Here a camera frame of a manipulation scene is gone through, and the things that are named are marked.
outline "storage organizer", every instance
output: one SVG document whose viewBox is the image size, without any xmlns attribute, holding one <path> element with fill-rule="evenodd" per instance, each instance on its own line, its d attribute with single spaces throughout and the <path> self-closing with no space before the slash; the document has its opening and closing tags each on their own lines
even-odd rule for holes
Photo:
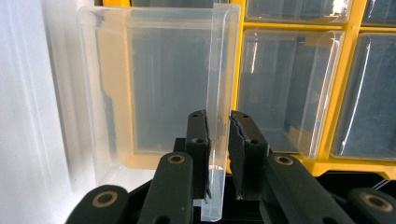
<svg viewBox="0 0 396 224">
<path fill-rule="evenodd" d="M 125 0 L 107 1 L 113 2 L 114 4 L 114 2 L 122 2 Z M 241 29 L 237 41 L 238 51 L 236 52 L 237 64 L 233 93 L 233 109 L 237 109 L 237 105 L 244 104 L 243 102 L 238 102 L 238 99 L 243 97 L 243 95 L 238 94 L 238 88 L 244 86 L 242 83 L 243 76 L 240 77 L 240 69 L 244 69 L 243 66 L 247 59 L 244 58 L 242 51 L 244 43 L 246 43 L 243 40 L 243 35 L 246 30 L 263 29 L 273 30 L 279 33 L 285 33 L 286 31 L 323 33 L 344 32 L 344 41 L 339 49 L 340 58 L 338 63 L 334 65 L 334 81 L 332 88 L 329 90 L 330 97 L 327 101 L 327 113 L 324 114 L 321 123 L 322 132 L 321 139 L 318 139 L 317 157 L 314 160 L 309 157 L 306 158 L 306 154 L 305 156 L 296 155 L 296 157 L 304 164 L 308 171 L 315 176 L 322 175 L 330 170 L 335 170 L 373 172 L 387 179 L 396 179 L 396 165 L 394 161 L 384 161 L 383 158 L 352 160 L 331 155 L 335 128 L 339 119 L 341 104 L 344 100 L 344 92 L 348 82 L 349 70 L 352 64 L 358 35 L 364 33 L 396 34 L 396 28 L 391 27 L 393 25 L 392 19 L 384 19 L 386 17 L 392 18 L 391 15 L 394 15 L 393 13 L 396 11 L 393 10 L 394 4 L 392 2 L 394 2 L 394 0 L 315 1 L 316 3 L 320 3 L 318 5 L 315 3 L 305 4 L 305 2 L 308 3 L 309 1 L 288 0 L 231 0 L 230 2 L 239 4 L 242 12 L 240 20 Z M 331 15 L 330 3 L 332 3 L 332 9 L 338 13 Z M 373 20 L 375 18 L 374 15 L 379 15 L 380 18 L 383 19 Z"/>
<path fill-rule="evenodd" d="M 366 0 L 361 0 L 361 1 L 340 1 L 347 3 L 348 7 L 345 7 L 346 9 L 346 14 L 345 17 L 342 18 L 347 18 L 343 20 L 335 20 L 335 21 L 326 21 L 323 19 L 304 19 L 304 17 L 301 19 L 297 17 L 293 17 L 292 20 L 284 20 L 285 17 L 280 14 L 280 10 L 278 11 L 273 11 L 275 12 L 275 16 L 273 17 L 261 17 L 256 16 L 255 19 L 254 17 L 251 16 L 252 9 L 253 11 L 256 9 L 260 9 L 259 7 L 253 8 L 251 6 L 252 3 L 256 2 L 256 4 L 262 5 L 261 11 L 266 13 L 269 8 L 274 8 L 278 7 L 280 5 L 284 6 L 284 3 L 287 1 L 245 1 L 245 0 L 232 0 L 231 3 L 237 3 L 240 4 L 242 7 L 242 12 L 246 12 L 246 15 L 241 15 L 241 32 L 239 34 L 239 41 L 238 41 L 238 49 L 239 51 L 237 52 L 237 57 L 240 59 L 237 66 L 237 71 L 235 73 L 235 91 L 234 91 L 234 101 L 233 101 L 233 108 L 235 109 L 240 109 L 242 108 L 250 108 L 251 111 L 253 111 L 251 108 L 254 106 L 258 105 L 250 105 L 249 102 L 243 102 L 241 101 L 242 99 L 245 99 L 247 96 L 244 95 L 244 92 L 266 92 L 269 91 L 268 87 L 270 85 L 263 85 L 265 87 L 264 89 L 256 90 L 254 87 L 257 87 L 260 84 L 257 83 L 250 83 L 246 84 L 245 81 L 245 65 L 246 61 L 249 61 L 251 59 L 251 56 L 247 56 L 245 54 L 245 49 L 244 46 L 246 43 L 251 39 L 250 35 L 251 32 L 263 32 L 261 30 L 266 30 L 269 31 L 271 30 L 272 32 L 278 32 L 278 33 L 287 33 L 287 32 L 322 32 L 322 33 L 327 33 L 327 32 L 344 32 L 344 41 L 342 42 L 340 49 L 339 49 L 339 54 L 340 58 L 338 60 L 338 63 L 334 65 L 334 80 L 332 87 L 329 89 L 329 98 L 327 103 L 325 104 L 326 106 L 324 108 L 327 108 L 327 112 L 324 112 L 324 117 L 321 120 L 321 136 L 318 139 L 315 139 L 317 141 L 318 147 L 316 147 L 316 152 L 310 152 L 311 154 L 308 153 L 308 155 L 317 155 L 316 158 L 314 157 L 306 157 L 306 151 L 303 150 L 302 155 L 295 155 L 296 158 L 298 158 L 303 165 L 308 169 L 309 172 L 311 172 L 312 175 L 318 176 L 322 175 L 327 171 L 330 170 L 335 170 L 335 171 L 353 171 L 353 172 L 373 172 L 373 173 L 378 173 L 382 176 L 384 176 L 387 179 L 396 179 L 396 165 L 394 161 L 384 161 L 384 157 L 381 157 L 380 155 L 377 156 L 376 158 L 372 158 L 371 160 L 367 160 L 368 158 L 359 159 L 359 160 L 352 160 L 350 158 L 345 158 L 345 157 L 334 157 L 332 156 L 332 142 L 334 138 L 334 133 L 335 133 L 335 128 L 337 125 L 337 121 L 339 120 L 339 114 L 341 110 L 341 104 L 344 100 L 344 92 L 346 89 L 346 85 L 348 82 L 348 75 L 349 75 L 349 70 L 352 64 L 352 59 L 354 55 L 354 49 L 357 44 L 358 40 L 358 35 L 359 33 L 385 33 L 385 34 L 395 34 L 396 33 L 396 28 L 393 27 L 374 27 L 374 26 L 369 26 L 367 24 L 366 26 L 361 26 L 361 23 L 363 21 L 363 14 L 365 12 L 365 7 L 366 3 L 369 1 Z M 261 59 L 261 62 L 264 62 L 264 64 L 268 65 L 271 64 L 268 62 L 268 59 L 265 58 L 265 60 Z M 238 89 L 240 87 L 243 88 L 248 88 L 250 85 L 251 90 L 244 90 L 244 89 Z M 250 99 L 254 99 L 254 95 L 250 94 Z M 261 105 L 272 105 L 272 103 L 265 104 L 261 103 Z M 262 116 L 264 115 L 264 112 L 258 112 L 256 115 L 252 115 L 254 119 L 255 117 Z M 267 120 L 267 122 L 273 122 L 281 119 L 271 119 Z M 299 130 L 298 133 L 301 133 L 304 136 L 304 131 Z M 273 141 L 271 140 L 271 136 L 267 134 L 265 136 L 268 138 L 270 145 L 273 145 Z"/>
</svg>

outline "white wall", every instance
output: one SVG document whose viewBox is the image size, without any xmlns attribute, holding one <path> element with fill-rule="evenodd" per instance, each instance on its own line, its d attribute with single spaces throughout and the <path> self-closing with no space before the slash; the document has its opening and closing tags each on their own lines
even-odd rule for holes
<svg viewBox="0 0 396 224">
<path fill-rule="evenodd" d="M 0 223 L 63 223 L 94 187 L 77 24 L 92 4 L 1 3 Z"/>
</svg>

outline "yellow shelf divider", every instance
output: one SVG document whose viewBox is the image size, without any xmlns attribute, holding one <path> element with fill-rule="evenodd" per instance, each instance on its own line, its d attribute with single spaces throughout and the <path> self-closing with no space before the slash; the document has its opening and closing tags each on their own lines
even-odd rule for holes
<svg viewBox="0 0 396 224">
<path fill-rule="evenodd" d="M 302 31 L 329 31 L 343 30 L 341 25 L 316 25 L 316 24 L 289 24 L 289 23 L 267 23 L 267 22 L 245 22 L 244 29 L 265 28 L 278 30 L 302 30 Z"/>
<path fill-rule="evenodd" d="M 238 99 L 239 91 L 239 69 L 241 66 L 241 53 L 242 53 L 242 38 L 244 34 L 244 23 L 245 23 L 245 0 L 231 0 L 231 3 L 239 4 L 241 6 L 241 15 L 239 20 L 239 34 L 236 40 L 236 60 L 235 60 L 235 74 L 233 77 L 233 101 L 231 103 L 231 109 L 236 109 L 236 103 Z M 230 160 L 227 160 L 227 172 L 231 173 Z"/>
<path fill-rule="evenodd" d="M 104 7 L 130 7 L 129 0 L 103 0 Z"/>
<path fill-rule="evenodd" d="M 361 33 L 396 33 L 395 27 L 362 26 Z"/>
<path fill-rule="evenodd" d="M 353 52 L 358 40 L 361 20 L 367 0 L 353 1 L 352 9 L 349 15 L 349 21 L 345 24 L 344 43 L 341 47 L 340 59 L 335 74 L 332 88 L 331 100 L 327 118 L 324 124 L 322 139 L 318 151 L 318 160 L 327 160 L 332 147 L 332 139 L 337 125 L 338 115 L 341 110 L 341 104 L 344 98 L 344 92 L 347 86 L 350 65 L 352 64 Z"/>
</svg>

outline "plastic bin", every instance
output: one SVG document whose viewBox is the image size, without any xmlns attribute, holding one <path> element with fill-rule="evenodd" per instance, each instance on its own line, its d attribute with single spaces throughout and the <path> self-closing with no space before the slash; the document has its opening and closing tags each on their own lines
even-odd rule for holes
<svg viewBox="0 0 396 224">
<path fill-rule="evenodd" d="M 240 6 L 83 7 L 79 13 L 98 184 L 127 189 L 206 109 L 210 190 L 202 220 L 221 218 Z"/>
<path fill-rule="evenodd" d="M 237 108 L 273 151 L 318 153 L 342 32 L 244 32 Z"/>
<path fill-rule="evenodd" d="M 396 34 L 359 36 L 332 154 L 396 160 Z"/>
<path fill-rule="evenodd" d="M 248 21 L 347 22 L 351 0 L 247 0 Z"/>
<path fill-rule="evenodd" d="M 227 4 L 228 0 L 131 0 L 132 7 L 197 7 L 212 8 L 214 3 Z"/>
<path fill-rule="evenodd" d="M 396 0 L 369 0 L 363 25 L 396 26 Z"/>
</svg>

